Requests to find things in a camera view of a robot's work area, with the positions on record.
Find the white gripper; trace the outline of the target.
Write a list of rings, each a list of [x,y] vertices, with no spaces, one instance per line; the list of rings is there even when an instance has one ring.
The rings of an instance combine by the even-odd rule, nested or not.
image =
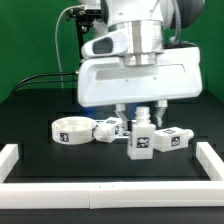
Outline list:
[[[124,22],[82,47],[78,101],[84,107],[115,105],[128,126],[125,105],[157,101],[159,128],[170,99],[196,97],[202,91],[200,50],[191,43],[163,44],[161,23]]]

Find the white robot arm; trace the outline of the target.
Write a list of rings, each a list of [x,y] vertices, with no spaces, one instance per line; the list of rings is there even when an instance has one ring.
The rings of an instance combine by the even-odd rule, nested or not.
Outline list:
[[[99,35],[82,47],[78,102],[114,105],[123,117],[129,103],[154,101],[155,119],[170,99],[202,91],[200,50],[180,39],[200,16],[205,0],[101,0]]]

